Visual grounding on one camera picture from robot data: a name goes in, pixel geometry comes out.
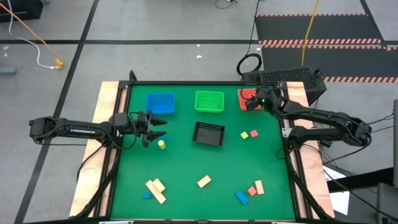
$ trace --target pink block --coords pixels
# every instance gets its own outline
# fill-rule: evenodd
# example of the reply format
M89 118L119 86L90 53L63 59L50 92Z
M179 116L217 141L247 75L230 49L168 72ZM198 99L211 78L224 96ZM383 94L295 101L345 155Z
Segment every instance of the pink block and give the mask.
M257 193L257 190L254 187L248 189L248 193L250 196L253 196Z
M253 131L250 132L250 136L251 136L252 138L254 138L254 137L258 136L258 135L259 135L259 133L257 133L256 130L253 130Z

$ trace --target yellow connector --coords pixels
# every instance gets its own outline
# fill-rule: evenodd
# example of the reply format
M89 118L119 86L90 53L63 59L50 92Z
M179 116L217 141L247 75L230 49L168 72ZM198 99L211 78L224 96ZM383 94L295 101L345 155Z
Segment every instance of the yellow connector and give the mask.
M55 64L57 65L57 69L63 69L63 62L61 62L59 59L55 59Z

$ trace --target green basket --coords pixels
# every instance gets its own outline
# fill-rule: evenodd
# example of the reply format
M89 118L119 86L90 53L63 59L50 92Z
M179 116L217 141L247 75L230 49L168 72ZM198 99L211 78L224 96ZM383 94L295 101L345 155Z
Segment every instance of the green basket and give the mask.
M195 109L199 112L221 113L224 110L224 93L197 91Z

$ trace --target yellow cylinder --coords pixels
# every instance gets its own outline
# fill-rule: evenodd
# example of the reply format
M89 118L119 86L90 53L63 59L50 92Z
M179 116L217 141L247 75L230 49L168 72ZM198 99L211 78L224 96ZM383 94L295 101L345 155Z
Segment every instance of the yellow cylinder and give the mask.
M160 147L161 149L165 149L165 148L166 148L166 144L164 144L164 141L163 141L163 140L159 140L159 141L157 142L157 144L159 145L159 147Z

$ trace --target gray floor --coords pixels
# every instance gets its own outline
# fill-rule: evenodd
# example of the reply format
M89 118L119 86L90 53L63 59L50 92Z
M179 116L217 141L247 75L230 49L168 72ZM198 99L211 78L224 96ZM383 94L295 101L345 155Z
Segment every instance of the gray floor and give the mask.
M92 2L51 0L44 6L41 19L27 23L45 39L78 40ZM259 14L311 13L315 2L266 0L260 3ZM398 2L367 2L384 38L398 40L394 10ZM101 0L88 39L248 39L255 6L255 0L239 1L225 10L216 9L213 0ZM318 12L360 13L363 8L359 0L322 0ZM7 28L8 24L0 24L0 39L11 39ZM18 22L13 33L33 39ZM0 76L0 222L13 223L40 151L40 146L28 137L27 123L53 114L76 45L54 45L67 62L61 71L38 67L31 45L10 45L6 50L3 47L6 46L0 45L0 65L15 66L17 75ZM52 65L53 55L40 47L40 61ZM251 52L258 47L254 45ZM247 45L86 45L61 116L91 121L100 83L125 80L130 69L140 80L239 80L235 68L246 49ZM244 68L249 70L254 64L248 61ZM389 115L393 99L398 98L396 84L328 83L327 87L318 108L345 111L365 121ZM375 128L391 124L390 120ZM83 150L84 147L50 147L25 222L68 217ZM335 143L326 151L338 157L352 150ZM375 133L373 143L363 152L337 163L363 173L391 166L391 156L389 129Z

